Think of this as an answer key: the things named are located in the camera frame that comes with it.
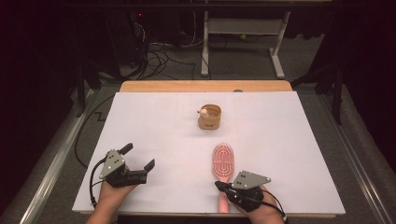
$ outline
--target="brush handle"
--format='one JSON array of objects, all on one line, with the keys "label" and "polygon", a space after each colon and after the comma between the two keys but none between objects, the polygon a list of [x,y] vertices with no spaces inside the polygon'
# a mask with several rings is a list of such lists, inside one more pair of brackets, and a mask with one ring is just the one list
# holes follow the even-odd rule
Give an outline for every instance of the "brush handle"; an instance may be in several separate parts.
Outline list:
[{"label": "brush handle", "polygon": [[228,198],[224,192],[219,195],[219,213],[228,213]]},{"label": "brush handle", "polygon": [[[227,177],[220,177],[219,180],[221,182],[227,183],[228,178]],[[227,194],[224,192],[219,193],[219,213],[229,213],[228,211],[228,198]]]}]

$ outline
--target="white paper sheet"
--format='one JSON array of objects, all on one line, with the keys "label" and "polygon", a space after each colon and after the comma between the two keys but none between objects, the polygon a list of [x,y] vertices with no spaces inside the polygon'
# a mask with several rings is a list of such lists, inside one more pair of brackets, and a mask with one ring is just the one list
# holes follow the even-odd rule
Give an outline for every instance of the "white paper sheet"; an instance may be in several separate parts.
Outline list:
[{"label": "white paper sheet", "polygon": [[[221,107],[215,131],[198,127],[197,110],[206,104]],[[131,170],[143,169],[152,159],[156,165],[148,183],[128,196],[121,213],[217,213],[219,192],[211,167],[213,149],[221,142],[233,148],[235,173],[229,182],[240,170],[265,175],[272,178],[266,187],[289,214],[345,213],[292,91],[117,93],[73,210],[93,210],[88,188],[92,167],[110,149],[133,143],[124,156]],[[99,189],[93,188],[96,198]]]}]

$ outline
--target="human hand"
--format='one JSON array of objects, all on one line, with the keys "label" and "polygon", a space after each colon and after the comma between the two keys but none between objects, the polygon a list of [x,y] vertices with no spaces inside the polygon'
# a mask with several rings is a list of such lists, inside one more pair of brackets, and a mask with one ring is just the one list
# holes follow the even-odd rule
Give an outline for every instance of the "human hand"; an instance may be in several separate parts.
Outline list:
[{"label": "human hand", "polygon": [[[261,185],[260,188],[262,190],[268,191],[268,189],[264,185]],[[265,191],[262,192],[264,194],[264,198],[262,199],[262,201],[265,203],[270,203],[273,206],[277,206],[276,199]],[[270,206],[261,205],[259,208],[249,213],[236,204],[234,204],[234,206],[236,209],[238,209],[238,211],[246,215],[250,219],[250,222],[252,224],[267,224],[267,223],[283,224],[284,223],[282,216],[279,214],[279,212],[276,211],[275,208],[272,208]]]},{"label": "human hand", "polygon": [[86,223],[111,223],[126,196],[136,187],[137,185],[113,188],[106,181],[102,182],[98,203]]}]

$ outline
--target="wrist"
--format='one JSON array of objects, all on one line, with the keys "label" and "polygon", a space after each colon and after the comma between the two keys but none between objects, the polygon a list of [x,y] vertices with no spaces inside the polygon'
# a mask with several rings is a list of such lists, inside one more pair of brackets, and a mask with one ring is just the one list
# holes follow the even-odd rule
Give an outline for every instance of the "wrist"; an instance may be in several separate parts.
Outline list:
[{"label": "wrist", "polygon": [[89,219],[87,220],[86,224],[108,224],[111,223],[114,216],[117,215],[118,208],[106,206],[104,203],[98,203],[95,206],[95,210],[90,215]]},{"label": "wrist", "polygon": [[263,207],[247,214],[252,224],[283,224],[282,216],[273,208]]}]

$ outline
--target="pink hair brush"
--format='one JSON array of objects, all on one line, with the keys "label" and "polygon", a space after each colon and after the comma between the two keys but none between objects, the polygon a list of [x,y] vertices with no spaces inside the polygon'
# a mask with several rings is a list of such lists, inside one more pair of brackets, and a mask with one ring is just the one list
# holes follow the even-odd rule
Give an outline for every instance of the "pink hair brush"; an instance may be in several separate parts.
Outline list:
[{"label": "pink hair brush", "polygon": [[[219,181],[227,183],[233,175],[233,149],[227,143],[218,144],[213,150],[212,172]],[[224,192],[219,193],[219,213],[228,213],[228,199]]]}]

